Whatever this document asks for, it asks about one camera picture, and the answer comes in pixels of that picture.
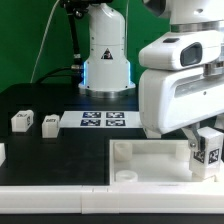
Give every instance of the white cube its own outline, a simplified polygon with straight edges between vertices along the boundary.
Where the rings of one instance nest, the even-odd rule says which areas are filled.
[[[59,132],[59,121],[58,115],[46,116],[42,123],[42,137],[43,138],[57,138]]]
[[[205,150],[191,152],[190,170],[203,179],[216,175],[220,170],[223,133],[205,127],[198,130],[198,134],[205,138]]]
[[[32,110],[19,111],[12,119],[13,132],[26,132],[33,124],[34,113]]]

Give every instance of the black tabletop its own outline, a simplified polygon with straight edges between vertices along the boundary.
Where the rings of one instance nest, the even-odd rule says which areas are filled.
[[[61,129],[56,139],[43,139],[46,115],[64,111],[138,111],[137,94],[118,99],[79,95],[71,85],[18,84],[0,94],[0,143],[7,159],[0,167],[0,186],[109,185],[109,140],[145,139],[142,129]],[[26,133],[13,133],[11,118],[20,110],[34,111],[34,124]],[[184,138],[173,132],[163,138]],[[204,223],[221,224],[223,215],[0,215],[0,223]]]

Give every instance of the white robot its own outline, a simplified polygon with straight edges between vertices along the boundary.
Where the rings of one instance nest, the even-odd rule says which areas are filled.
[[[99,98],[116,98],[135,93],[130,62],[125,56],[125,20],[106,3],[113,0],[60,0],[66,9],[73,39],[73,70],[81,73],[80,93]],[[82,66],[73,17],[89,14],[90,56]]]
[[[141,50],[147,69],[139,84],[140,118],[148,137],[182,128],[190,170],[207,179],[219,172],[223,134],[199,122],[224,113],[224,1],[143,0],[170,32]]]
[[[125,20],[106,3],[90,6],[90,56],[84,63],[81,93],[114,98],[135,92],[125,57]]]

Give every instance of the green background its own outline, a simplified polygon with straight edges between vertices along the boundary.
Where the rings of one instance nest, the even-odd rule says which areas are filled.
[[[7,0],[0,7],[0,91],[17,83],[29,83],[44,30],[56,0]],[[109,6],[126,16],[128,0],[114,0]],[[132,81],[138,83],[145,70],[138,64],[139,51],[169,30],[168,20],[154,17],[141,0],[129,0],[128,60]],[[83,59],[89,55],[88,15],[76,20]],[[73,52],[65,10],[57,7],[41,55],[35,80],[52,69],[70,66]],[[66,78],[57,82],[68,82]]]

